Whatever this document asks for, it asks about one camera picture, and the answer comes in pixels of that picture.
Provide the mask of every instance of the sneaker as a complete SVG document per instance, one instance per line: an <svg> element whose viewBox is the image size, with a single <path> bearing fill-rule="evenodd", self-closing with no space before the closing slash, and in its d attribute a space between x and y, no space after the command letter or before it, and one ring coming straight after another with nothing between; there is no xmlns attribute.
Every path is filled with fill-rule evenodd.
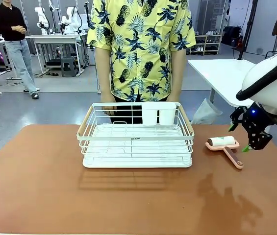
<svg viewBox="0 0 277 235"><path fill-rule="evenodd" d="M34 92L33 94L31 94L31 98L32 99L39 99L39 95L37 92Z"/></svg>
<svg viewBox="0 0 277 235"><path fill-rule="evenodd" d="M40 88L37 88L37 91L39 92L39 91L40 91ZM28 93L29 90L23 90L23 92Z"/></svg>

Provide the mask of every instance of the black shirt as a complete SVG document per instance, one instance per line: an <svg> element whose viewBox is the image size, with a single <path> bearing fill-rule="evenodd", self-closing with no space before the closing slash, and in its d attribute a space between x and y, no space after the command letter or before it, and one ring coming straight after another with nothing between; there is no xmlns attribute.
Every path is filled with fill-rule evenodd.
<svg viewBox="0 0 277 235"><path fill-rule="evenodd" d="M23 26L26 30L26 24L23 19L21 11L12 6L12 10L9 7L0 5L0 34L6 41L20 41L25 39L25 35L20 32L13 31L12 26Z"/></svg>

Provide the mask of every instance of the hand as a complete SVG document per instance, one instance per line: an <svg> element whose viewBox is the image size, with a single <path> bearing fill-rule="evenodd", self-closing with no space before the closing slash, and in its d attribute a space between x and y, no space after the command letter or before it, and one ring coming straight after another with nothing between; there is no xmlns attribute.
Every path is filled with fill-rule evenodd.
<svg viewBox="0 0 277 235"><path fill-rule="evenodd" d="M171 93L168 98L167 98L167 102L177 102L179 103L179 96L180 93Z"/></svg>
<svg viewBox="0 0 277 235"><path fill-rule="evenodd" d="M21 34L25 34L26 33L26 29L23 26L12 26L11 27L13 31L17 31L20 32Z"/></svg>
<svg viewBox="0 0 277 235"><path fill-rule="evenodd" d="M107 93L101 93L101 102L102 103L115 103L115 98L111 94L111 92L108 91ZM117 109L116 106L104 106L103 107L103 110L105 110L104 113L109 116L114 116L113 110L116 110L116 109Z"/></svg>

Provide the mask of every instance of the jeans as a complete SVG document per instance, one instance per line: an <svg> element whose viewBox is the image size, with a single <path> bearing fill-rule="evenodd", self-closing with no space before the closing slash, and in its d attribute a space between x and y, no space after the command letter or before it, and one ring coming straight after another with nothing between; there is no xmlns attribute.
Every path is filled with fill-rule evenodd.
<svg viewBox="0 0 277 235"><path fill-rule="evenodd" d="M21 41L6 41L5 47L13 61L16 73L21 77L25 89L30 94L37 92L34 80L34 74L31 68L31 56L26 39Z"/></svg>

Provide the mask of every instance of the lint roller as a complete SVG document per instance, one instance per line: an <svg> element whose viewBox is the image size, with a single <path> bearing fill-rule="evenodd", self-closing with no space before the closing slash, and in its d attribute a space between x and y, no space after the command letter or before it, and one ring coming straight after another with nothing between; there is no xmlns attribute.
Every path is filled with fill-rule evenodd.
<svg viewBox="0 0 277 235"><path fill-rule="evenodd" d="M240 147L240 144L233 136L209 138L206 142L207 148L211 151L223 150L236 168L243 169L243 163L237 158L231 149Z"/></svg>

